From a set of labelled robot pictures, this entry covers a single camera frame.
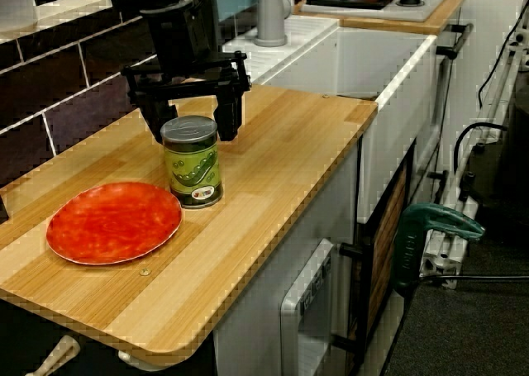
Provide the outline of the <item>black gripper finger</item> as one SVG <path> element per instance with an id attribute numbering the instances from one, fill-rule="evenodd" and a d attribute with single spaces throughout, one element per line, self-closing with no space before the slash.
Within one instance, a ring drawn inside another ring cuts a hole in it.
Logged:
<path id="1" fill-rule="evenodd" d="M 170 105 L 167 100 L 156 100 L 149 97 L 140 97 L 136 102 L 141 110 L 147 126 L 158 143 L 162 143 L 162 126 L 178 116 L 177 108 Z"/>
<path id="2" fill-rule="evenodd" d="M 216 94 L 217 107 L 213 113 L 221 141 L 236 138 L 242 123 L 242 95 L 239 88 L 223 89 Z"/>

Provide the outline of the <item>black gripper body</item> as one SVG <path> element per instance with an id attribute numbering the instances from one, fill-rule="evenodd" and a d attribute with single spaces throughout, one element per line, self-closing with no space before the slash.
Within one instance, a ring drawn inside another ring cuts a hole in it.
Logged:
<path id="1" fill-rule="evenodd" d="M 214 95 L 220 105 L 241 106 L 244 92 L 251 87 L 245 70 L 247 55 L 210 45 L 198 0 L 144 9 L 141 16 L 149 24 L 158 64 L 122 71 L 134 104 L 143 107 L 153 101 Z"/>

